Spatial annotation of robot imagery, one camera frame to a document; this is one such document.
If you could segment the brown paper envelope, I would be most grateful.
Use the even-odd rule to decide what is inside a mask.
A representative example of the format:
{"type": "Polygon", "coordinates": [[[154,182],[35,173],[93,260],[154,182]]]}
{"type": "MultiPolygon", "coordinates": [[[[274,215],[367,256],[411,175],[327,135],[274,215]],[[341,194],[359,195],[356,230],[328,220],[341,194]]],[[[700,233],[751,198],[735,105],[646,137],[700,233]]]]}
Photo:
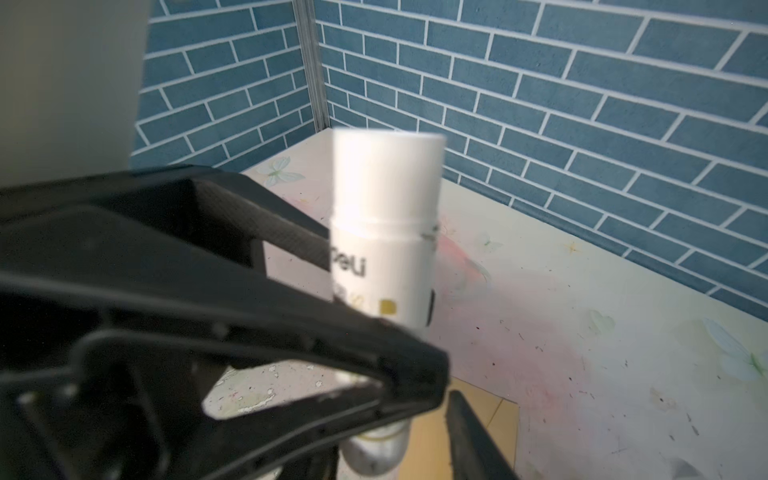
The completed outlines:
{"type": "Polygon", "coordinates": [[[452,379],[443,405],[412,425],[399,479],[517,479],[518,406],[452,379]]]}

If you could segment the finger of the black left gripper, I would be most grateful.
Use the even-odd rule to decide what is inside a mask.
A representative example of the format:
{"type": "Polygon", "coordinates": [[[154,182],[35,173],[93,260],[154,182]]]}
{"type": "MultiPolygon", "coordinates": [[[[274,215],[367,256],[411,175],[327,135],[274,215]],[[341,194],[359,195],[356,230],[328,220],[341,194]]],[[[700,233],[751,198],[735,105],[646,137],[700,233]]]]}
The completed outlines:
{"type": "Polygon", "coordinates": [[[266,245],[322,270],[327,228],[247,176],[169,167],[1,192],[5,327],[372,327],[269,278],[266,245]]]}
{"type": "Polygon", "coordinates": [[[439,405],[448,359],[402,329],[5,327],[5,479],[247,479],[439,405]],[[218,420],[228,367],[309,360],[371,378],[218,420]]]}

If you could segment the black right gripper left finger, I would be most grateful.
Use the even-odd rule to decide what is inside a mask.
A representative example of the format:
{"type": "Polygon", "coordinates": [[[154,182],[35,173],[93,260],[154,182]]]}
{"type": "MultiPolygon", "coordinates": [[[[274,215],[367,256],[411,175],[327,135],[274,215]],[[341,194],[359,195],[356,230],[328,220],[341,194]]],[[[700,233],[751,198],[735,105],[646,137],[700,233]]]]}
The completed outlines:
{"type": "Polygon", "coordinates": [[[336,480],[338,464],[339,448],[333,446],[284,464],[278,480],[336,480]]]}

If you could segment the white glue stick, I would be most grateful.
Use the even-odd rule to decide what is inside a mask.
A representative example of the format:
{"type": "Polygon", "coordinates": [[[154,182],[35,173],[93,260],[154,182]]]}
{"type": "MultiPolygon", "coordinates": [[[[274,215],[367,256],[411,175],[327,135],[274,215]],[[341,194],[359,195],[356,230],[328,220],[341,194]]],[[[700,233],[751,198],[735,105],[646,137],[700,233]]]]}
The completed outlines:
{"type": "Polygon", "coordinates": [[[430,133],[333,132],[333,299],[418,337],[431,318],[445,143],[430,133]]]}

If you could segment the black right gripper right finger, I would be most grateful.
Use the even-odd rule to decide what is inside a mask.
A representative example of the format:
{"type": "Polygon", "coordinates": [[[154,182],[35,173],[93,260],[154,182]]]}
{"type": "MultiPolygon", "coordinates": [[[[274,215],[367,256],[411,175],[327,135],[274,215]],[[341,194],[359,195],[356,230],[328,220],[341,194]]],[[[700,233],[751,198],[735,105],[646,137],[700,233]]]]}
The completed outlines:
{"type": "Polygon", "coordinates": [[[446,424],[455,480],[519,480],[464,395],[448,394],[446,424]]]}

